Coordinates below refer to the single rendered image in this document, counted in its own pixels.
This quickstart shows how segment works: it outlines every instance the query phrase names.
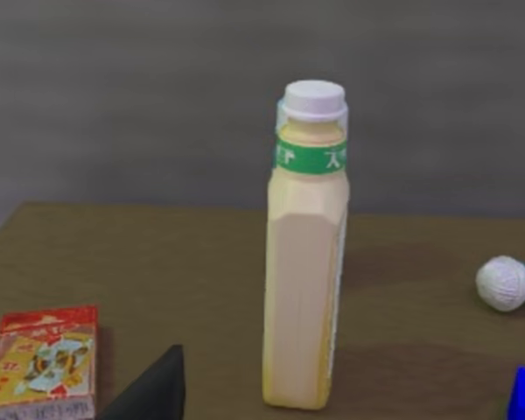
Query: gray wall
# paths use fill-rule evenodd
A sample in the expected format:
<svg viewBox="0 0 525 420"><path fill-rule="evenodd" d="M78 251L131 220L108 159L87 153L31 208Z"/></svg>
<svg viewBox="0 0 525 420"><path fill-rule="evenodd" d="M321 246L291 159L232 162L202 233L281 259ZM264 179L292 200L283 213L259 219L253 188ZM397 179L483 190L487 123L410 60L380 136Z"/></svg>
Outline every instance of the gray wall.
<svg viewBox="0 0 525 420"><path fill-rule="evenodd" d="M525 1L0 0L0 221L263 207L307 77L346 86L354 210L525 215Z"/></svg>

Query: plastic bottle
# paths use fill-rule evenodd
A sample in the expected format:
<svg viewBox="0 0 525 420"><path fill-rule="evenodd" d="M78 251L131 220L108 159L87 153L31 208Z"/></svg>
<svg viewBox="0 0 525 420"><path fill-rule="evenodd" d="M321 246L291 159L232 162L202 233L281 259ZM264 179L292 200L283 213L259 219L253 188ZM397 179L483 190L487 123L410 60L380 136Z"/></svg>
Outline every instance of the plastic bottle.
<svg viewBox="0 0 525 420"><path fill-rule="evenodd" d="M269 182L262 396L319 410L333 369L349 184L343 87L288 85Z"/></svg>

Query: table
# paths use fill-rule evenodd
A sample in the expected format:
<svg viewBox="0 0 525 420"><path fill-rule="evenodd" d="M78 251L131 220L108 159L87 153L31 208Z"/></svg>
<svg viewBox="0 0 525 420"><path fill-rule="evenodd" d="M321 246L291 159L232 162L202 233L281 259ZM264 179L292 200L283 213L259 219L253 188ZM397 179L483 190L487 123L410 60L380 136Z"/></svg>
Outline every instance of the table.
<svg viewBox="0 0 525 420"><path fill-rule="evenodd" d="M0 230L3 312L97 303L101 400L185 346L187 420L494 419L525 363L525 308L474 274L525 260L525 220L351 216L328 409L261 401L265 213L29 203Z"/></svg>

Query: green band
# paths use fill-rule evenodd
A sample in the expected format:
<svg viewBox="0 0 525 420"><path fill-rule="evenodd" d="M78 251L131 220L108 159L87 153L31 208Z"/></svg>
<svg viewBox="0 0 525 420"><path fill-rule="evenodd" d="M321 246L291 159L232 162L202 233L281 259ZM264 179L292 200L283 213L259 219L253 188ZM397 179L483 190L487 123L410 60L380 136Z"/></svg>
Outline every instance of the green band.
<svg viewBox="0 0 525 420"><path fill-rule="evenodd" d="M324 175L345 169L347 165L347 141L326 147L306 147L285 142L276 142L275 166L288 171L310 175Z"/></svg>

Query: red and yellow box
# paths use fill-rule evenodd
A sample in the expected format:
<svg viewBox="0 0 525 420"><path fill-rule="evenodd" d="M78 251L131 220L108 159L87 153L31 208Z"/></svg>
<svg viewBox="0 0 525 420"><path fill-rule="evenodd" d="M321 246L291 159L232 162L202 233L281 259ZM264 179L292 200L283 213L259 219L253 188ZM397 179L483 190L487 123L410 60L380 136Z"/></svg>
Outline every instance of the red and yellow box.
<svg viewBox="0 0 525 420"><path fill-rule="evenodd" d="M0 420L95 417L95 306L8 313L0 323Z"/></svg>

